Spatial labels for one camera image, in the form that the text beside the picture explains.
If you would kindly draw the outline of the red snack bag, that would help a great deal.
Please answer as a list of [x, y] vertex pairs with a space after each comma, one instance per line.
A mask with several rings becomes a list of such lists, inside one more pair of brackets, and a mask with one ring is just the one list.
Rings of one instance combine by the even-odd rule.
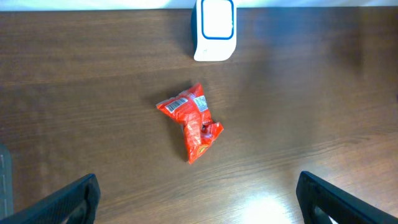
[[224, 130], [211, 117], [201, 83], [157, 103], [156, 107], [181, 125], [189, 164], [200, 158]]

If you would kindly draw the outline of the grey plastic lattice basket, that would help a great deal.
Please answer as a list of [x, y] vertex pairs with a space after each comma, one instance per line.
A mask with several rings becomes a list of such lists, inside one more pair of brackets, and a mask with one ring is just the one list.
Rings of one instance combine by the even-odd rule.
[[9, 150], [1, 145], [1, 219], [13, 213], [12, 157]]

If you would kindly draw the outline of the white barcode scanner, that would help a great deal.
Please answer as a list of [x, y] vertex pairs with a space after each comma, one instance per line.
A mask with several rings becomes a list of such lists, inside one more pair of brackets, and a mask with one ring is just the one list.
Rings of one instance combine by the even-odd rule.
[[236, 48], [236, 5], [233, 0], [197, 0], [191, 16], [194, 60], [221, 62]]

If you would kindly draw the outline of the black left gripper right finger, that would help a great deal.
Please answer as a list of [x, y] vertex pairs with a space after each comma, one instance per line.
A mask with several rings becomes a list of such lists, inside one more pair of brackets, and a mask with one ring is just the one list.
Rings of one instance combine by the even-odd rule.
[[397, 218], [308, 171], [300, 173], [296, 196], [305, 223], [392, 223]]

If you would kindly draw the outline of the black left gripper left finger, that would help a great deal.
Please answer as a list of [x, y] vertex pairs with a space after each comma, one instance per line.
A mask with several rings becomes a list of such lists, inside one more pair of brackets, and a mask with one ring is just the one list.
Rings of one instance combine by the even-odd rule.
[[94, 174], [87, 174], [36, 204], [3, 220], [3, 224], [93, 224], [100, 201]]

